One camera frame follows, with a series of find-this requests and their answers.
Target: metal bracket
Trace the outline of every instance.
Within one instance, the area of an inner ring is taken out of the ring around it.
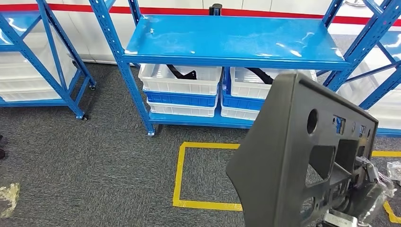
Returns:
[[[247,68],[249,71],[256,74],[265,84],[272,84],[274,79],[267,75],[263,70],[259,68]]]
[[[168,69],[177,79],[196,79],[196,71],[193,70],[185,75],[181,74],[173,65],[167,65]]]

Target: blue shelf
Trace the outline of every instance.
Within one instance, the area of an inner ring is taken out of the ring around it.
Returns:
[[[60,99],[44,99],[34,101],[15,101],[15,102],[2,102],[0,107],[34,107],[34,106],[67,106],[67,103]]]
[[[401,130],[400,129],[378,128],[377,132],[376,132],[376,136],[401,137]]]
[[[0,13],[0,16],[3,16],[14,31],[22,38],[24,38],[41,20],[39,11],[4,12]],[[0,49],[3,49],[3,46],[9,45],[13,45],[13,43],[3,32],[0,32]]]
[[[195,117],[149,112],[149,121],[152,124],[194,125],[239,129],[249,129],[253,125],[253,121],[250,120],[222,117],[220,112],[221,106],[219,101],[214,117]]]
[[[321,19],[143,15],[124,59],[136,63],[343,70]]]

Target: clear plastic wrap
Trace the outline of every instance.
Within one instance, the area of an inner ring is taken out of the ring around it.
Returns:
[[[368,163],[368,165],[373,166],[373,163],[370,160],[365,158],[365,161]],[[372,187],[372,190],[368,193],[367,197],[373,198],[373,196],[377,196],[377,198],[373,205],[368,210],[366,210],[366,212],[358,216],[358,221],[361,226],[369,226],[369,223],[371,223],[372,220],[376,217],[377,213],[382,208],[387,198],[392,198],[394,196],[394,193],[397,191],[397,189],[394,188],[394,183],[389,177],[378,172],[376,167],[373,166],[373,168],[375,169],[375,172],[378,173],[378,177],[375,178],[375,186]]]
[[[401,162],[388,162],[387,163],[387,174],[390,179],[395,181],[401,181]]]

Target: rectangular cutout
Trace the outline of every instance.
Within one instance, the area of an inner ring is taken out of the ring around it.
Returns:
[[[360,147],[358,148],[357,155],[358,155],[359,157],[362,157],[364,151],[365,151],[365,146],[360,146]]]
[[[309,156],[306,185],[326,180],[331,172],[335,157],[335,147],[314,146]]]
[[[336,128],[336,133],[342,135],[345,128],[345,119],[336,115],[333,115],[333,125]]]
[[[352,173],[357,155],[358,140],[340,140],[337,147],[336,163]]]
[[[361,127],[359,128],[359,137],[360,138],[363,137],[365,132],[366,132],[366,126],[361,125]]]

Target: black plastic car part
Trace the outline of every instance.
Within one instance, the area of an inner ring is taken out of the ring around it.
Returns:
[[[366,173],[378,121],[302,74],[275,78],[269,95],[227,165],[247,227],[299,227],[329,208],[351,206]],[[320,176],[306,184],[308,167]],[[310,207],[303,205],[309,201]]]

